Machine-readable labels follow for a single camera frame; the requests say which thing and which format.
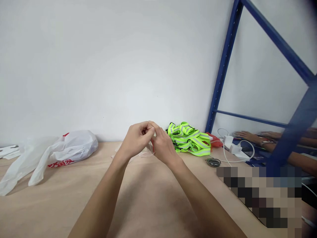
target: pixelated area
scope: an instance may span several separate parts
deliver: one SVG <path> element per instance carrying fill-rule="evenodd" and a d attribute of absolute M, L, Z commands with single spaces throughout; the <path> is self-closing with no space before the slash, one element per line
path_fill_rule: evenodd
<path fill-rule="evenodd" d="M 281 167 L 266 177 L 265 167 L 218 167 L 217 176 L 267 228 L 301 229 L 301 168 Z"/>

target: neon yellow vest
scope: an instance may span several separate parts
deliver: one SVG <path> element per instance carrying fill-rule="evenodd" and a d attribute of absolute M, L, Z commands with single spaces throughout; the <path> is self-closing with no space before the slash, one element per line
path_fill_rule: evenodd
<path fill-rule="evenodd" d="M 171 122 L 167 133 L 171 137 L 177 153 L 190 152 L 196 156 L 210 154 L 209 136 L 191 127 L 187 122 L 182 122 L 178 126 Z"/>

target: plastic bag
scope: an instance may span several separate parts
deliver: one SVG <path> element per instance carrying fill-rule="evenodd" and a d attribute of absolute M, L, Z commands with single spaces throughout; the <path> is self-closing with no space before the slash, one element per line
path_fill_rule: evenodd
<path fill-rule="evenodd" d="M 0 181 L 0 195 L 7 195 L 17 182 L 34 169 L 28 185 L 38 184 L 47 166 L 61 167 L 88 158 L 98 148 L 91 131 L 74 131 L 61 138 L 44 137 L 26 142 L 24 152 Z"/>

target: wristwatch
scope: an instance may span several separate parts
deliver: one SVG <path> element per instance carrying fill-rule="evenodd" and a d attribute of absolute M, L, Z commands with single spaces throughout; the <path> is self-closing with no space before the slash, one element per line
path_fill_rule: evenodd
<path fill-rule="evenodd" d="M 263 147 L 264 144 L 273 144 L 272 141 L 264 140 L 260 143 L 260 146 Z"/>

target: red wire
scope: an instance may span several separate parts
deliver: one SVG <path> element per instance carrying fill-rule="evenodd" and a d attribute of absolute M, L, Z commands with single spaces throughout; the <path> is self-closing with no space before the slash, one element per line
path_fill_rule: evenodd
<path fill-rule="evenodd" d="M 153 147 L 153 154 L 154 154 L 154 143 L 153 143 L 153 138 L 151 138 L 152 140 L 152 147 Z"/>

